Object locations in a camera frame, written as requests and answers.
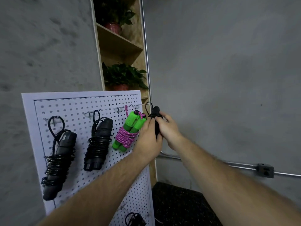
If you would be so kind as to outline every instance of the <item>green plant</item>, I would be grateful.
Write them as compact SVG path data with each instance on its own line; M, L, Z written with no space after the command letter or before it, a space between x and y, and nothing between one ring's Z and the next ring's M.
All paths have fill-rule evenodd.
M103 77L106 85L114 86L126 84L129 86L139 86L143 89L148 89L144 84L143 78L145 70L138 70L135 67L126 64L114 64L107 67L102 63Z
M123 0L94 0L94 6L97 8L96 19L102 25L106 23L117 23L120 26L132 24L130 19L135 13Z

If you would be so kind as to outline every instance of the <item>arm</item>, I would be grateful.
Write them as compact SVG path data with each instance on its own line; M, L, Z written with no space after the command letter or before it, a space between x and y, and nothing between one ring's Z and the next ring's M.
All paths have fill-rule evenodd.
M156 140L155 120L148 118L129 156L55 209L39 225L108 225L130 186L161 148L162 136L158 135Z
M156 118L160 132L181 157L224 226L299 225L301 214L286 198L216 159L178 131L175 121Z

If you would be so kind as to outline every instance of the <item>dark floor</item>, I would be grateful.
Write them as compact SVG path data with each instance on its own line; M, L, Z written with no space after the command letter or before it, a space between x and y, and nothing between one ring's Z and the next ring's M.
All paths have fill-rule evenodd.
M222 226L203 194L157 182L152 189L155 218L167 225Z

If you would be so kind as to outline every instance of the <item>concrete wall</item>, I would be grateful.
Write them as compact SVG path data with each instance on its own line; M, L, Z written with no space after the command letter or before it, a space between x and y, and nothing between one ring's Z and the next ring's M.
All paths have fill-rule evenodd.
M91 4L0 3L0 225L35 225L45 210L21 92L102 90Z
M301 174L301 0L143 1L154 106L220 159ZM199 190L182 163L156 165ZM261 180L301 206L301 180Z

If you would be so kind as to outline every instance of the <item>person's left arm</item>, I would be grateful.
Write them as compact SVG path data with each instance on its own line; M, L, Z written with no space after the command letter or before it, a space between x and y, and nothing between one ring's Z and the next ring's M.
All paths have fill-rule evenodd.
M155 119L147 119L133 152L55 209L39 225L108 225L141 171L160 153Z

